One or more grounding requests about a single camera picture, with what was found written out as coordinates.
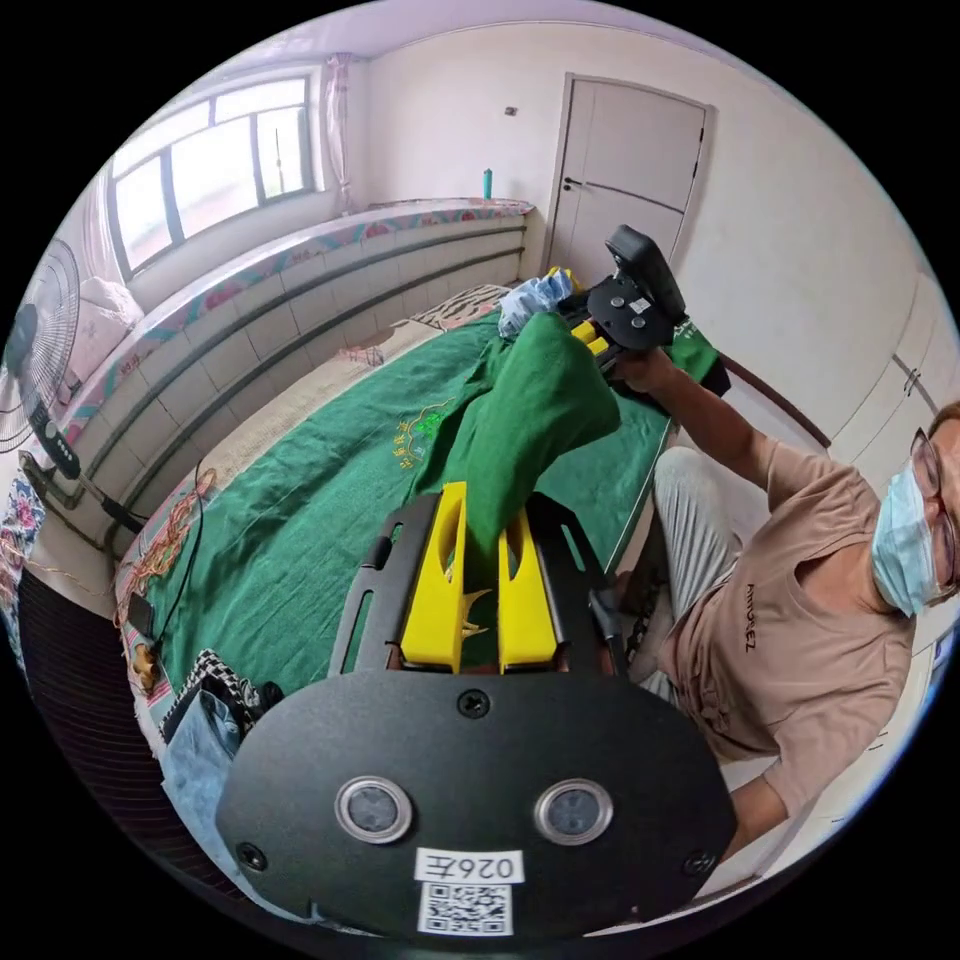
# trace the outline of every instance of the number label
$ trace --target number label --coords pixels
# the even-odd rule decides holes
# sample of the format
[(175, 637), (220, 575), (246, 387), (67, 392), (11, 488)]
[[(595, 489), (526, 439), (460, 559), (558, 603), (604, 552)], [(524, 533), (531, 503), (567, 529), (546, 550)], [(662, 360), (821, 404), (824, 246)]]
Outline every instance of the number label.
[(413, 879), (421, 883), (523, 883), (523, 851), (467, 853), (418, 847)]

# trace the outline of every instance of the electric fan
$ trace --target electric fan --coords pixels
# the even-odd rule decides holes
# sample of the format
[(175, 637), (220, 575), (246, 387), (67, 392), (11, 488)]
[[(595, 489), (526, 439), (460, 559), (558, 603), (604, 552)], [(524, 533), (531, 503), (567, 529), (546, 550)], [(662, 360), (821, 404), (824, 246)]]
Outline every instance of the electric fan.
[(104, 512), (134, 533), (143, 524), (80, 469), (80, 460), (50, 416), (73, 350), (80, 315), (80, 276), (73, 251), (54, 239), (30, 280), (0, 369), (0, 453), (33, 432), (67, 480), (76, 480)]

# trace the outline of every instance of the pink t-shirt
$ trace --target pink t-shirt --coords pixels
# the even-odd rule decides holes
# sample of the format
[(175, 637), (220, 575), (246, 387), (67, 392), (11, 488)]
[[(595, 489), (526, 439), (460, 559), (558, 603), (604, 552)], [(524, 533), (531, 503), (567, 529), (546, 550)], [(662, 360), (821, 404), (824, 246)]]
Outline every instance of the pink t-shirt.
[(767, 490), (770, 519), (674, 625), (660, 668), (721, 759), (778, 757), (764, 777), (793, 816), (892, 716), (916, 621), (824, 610), (797, 580), (873, 536), (880, 503), (853, 467), (777, 443)]

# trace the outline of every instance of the window frame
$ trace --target window frame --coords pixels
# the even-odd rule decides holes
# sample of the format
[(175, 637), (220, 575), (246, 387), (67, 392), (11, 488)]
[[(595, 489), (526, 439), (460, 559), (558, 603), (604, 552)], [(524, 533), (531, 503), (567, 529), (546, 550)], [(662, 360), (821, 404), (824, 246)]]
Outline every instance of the window frame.
[[(218, 220), (216, 223), (211, 224), (209, 227), (205, 227), (203, 230), (193, 234), (190, 237), (185, 237), (183, 234), (183, 227), (180, 222), (180, 211), (177, 209), (177, 198), (173, 189), (173, 147), (175, 144), (180, 143), (183, 140), (187, 140), (190, 137), (197, 136), (200, 133), (203, 133), (204, 130), (210, 130), (215, 126), (218, 126), (216, 122), (216, 109), (217, 109), (217, 100), (221, 96), (227, 96), (229, 94), (237, 93), (240, 90), (250, 90), (256, 87), (268, 86), (271, 83), (283, 82), (285, 80), (303, 80), (304, 83), (304, 99), (303, 104), (300, 107), (303, 113), (301, 114), (302, 120), (299, 125), (299, 136), (300, 136), (300, 176), (303, 183), (303, 186), (298, 190), (290, 190), (286, 193), (278, 194), (275, 197), (266, 196), (264, 184), (263, 184), (263, 169), (260, 160), (260, 147), (258, 140), (258, 117), (259, 113), (274, 113), (277, 110), (291, 109), (291, 107), (271, 107), (268, 110), (262, 110), (259, 112), (253, 113), (244, 113), (240, 114), (237, 117), (231, 117), (230, 120), (225, 120), (223, 123), (234, 123), (240, 119), (246, 119), (249, 123), (250, 128), (250, 151), (253, 156), (253, 178), (254, 184), (257, 191), (257, 205), (250, 210), (242, 210), (240, 213), (232, 214), (229, 217), (224, 218), (223, 220)], [(139, 276), (144, 270), (147, 270), (149, 267), (156, 264), (163, 257), (167, 256), (170, 253), (173, 253), (175, 250), (184, 246), (187, 243), (190, 243), (193, 240), (196, 240), (198, 237), (202, 237), (204, 234), (208, 233), (210, 230), (215, 230), (217, 227), (222, 226), (223, 224), (233, 223), (239, 220), (241, 217), (249, 217), (251, 214), (256, 213), (259, 210), (264, 210), (268, 207), (272, 207), (275, 204), (283, 203), (287, 200), (292, 200), (297, 197), (303, 197), (309, 193), (314, 193), (316, 191), (316, 177), (314, 176), (314, 156), (313, 156), (313, 146), (311, 143), (310, 137), (310, 106), (313, 95), (313, 87), (315, 85), (314, 78), (310, 73), (303, 74), (294, 74), (284, 77), (276, 78), (266, 78), (263, 77), (258, 81), (254, 81), (243, 86), (230, 87), (229, 89), (222, 90), (218, 93), (208, 94), (207, 96), (198, 98), (196, 103), (184, 104), (179, 106), (177, 110), (171, 111), (169, 114), (164, 112), (162, 119), (166, 119), (168, 116), (172, 116), (174, 113), (179, 113), (181, 110), (192, 109), (199, 104), (206, 101), (207, 103), (207, 126), (201, 130), (196, 130), (192, 133), (186, 134), (183, 137), (178, 137), (176, 140), (171, 141), (165, 146), (161, 147), (159, 150), (155, 150), (153, 153), (148, 154), (147, 156), (138, 160), (135, 164), (128, 167), (123, 171), (122, 174), (116, 176), (113, 172), (114, 157), (110, 158), (110, 163), (107, 168), (107, 220), (110, 228), (110, 238), (113, 242), (114, 255), (117, 258), (117, 265), (120, 268), (120, 275), (123, 277), (124, 283), (129, 283), (131, 280)], [(137, 131), (137, 135), (144, 132), (148, 127), (143, 127)], [(163, 206), (166, 213), (166, 226), (167, 230), (170, 233), (170, 243), (167, 244), (162, 250), (148, 257), (142, 263), (137, 264), (136, 267), (130, 267), (130, 261), (127, 256), (127, 248), (123, 242), (123, 234), (120, 231), (120, 216), (119, 210), (117, 207), (117, 182), (123, 180), (125, 177), (132, 174), (134, 171), (138, 170), (146, 163), (160, 159), (160, 189), (163, 193)]]

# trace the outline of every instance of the green fabric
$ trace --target green fabric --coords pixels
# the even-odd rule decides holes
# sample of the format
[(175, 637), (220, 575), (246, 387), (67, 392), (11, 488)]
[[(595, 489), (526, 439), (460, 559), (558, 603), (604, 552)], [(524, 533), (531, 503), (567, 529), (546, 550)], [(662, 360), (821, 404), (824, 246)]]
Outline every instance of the green fabric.
[(673, 334), (673, 345), (664, 352), (679, 367), (699, 383), (716, 363), (719, 354), (709, 340), (688, 320)]
[[(273, 680), (287, 694), (326, 675), (343, 602), (385, 516), (409, 492), (444, 413), (483, 379), (491, 355), (504, 352), (497, 319), (451, 330), (355, 384), (205, 509), (162, 653), (174, 689), (205, 648), (253, 683)], [(617, 405), (620, 430), (560, 457), (537, 484), (577, 512), (597, 555), (614, 562), (667, 426), (636, 401)], [(197, 529), (170, 573), (148, 588), (158, 623), (174, 603)]]
[(509, 348), (488, 347), (409, 495), (467, 482), (468, 592), (496, 585), (500, 533), (547, 467), (619, 426), (593, 355), (555, 314), (533, 316)]

